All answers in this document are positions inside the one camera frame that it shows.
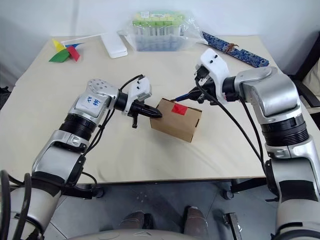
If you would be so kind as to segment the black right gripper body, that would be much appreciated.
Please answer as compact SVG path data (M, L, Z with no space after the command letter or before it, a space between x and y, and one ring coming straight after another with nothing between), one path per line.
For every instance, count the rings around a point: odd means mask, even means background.
M204 66L200 66L196 71L194 80L196 87L198 87L202 92L203 103L205 102L205 100L207 100L210 105L221 105L216 95L216 85L214 83L214 80L209 77L208 69L206 69Z

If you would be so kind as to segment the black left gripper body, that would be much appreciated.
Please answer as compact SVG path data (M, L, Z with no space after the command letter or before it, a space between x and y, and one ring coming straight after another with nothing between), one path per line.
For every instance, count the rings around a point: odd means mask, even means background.
M149 117L148 109L143 101L134 100L127 114L132 118L132 128L138 127L138 115Z

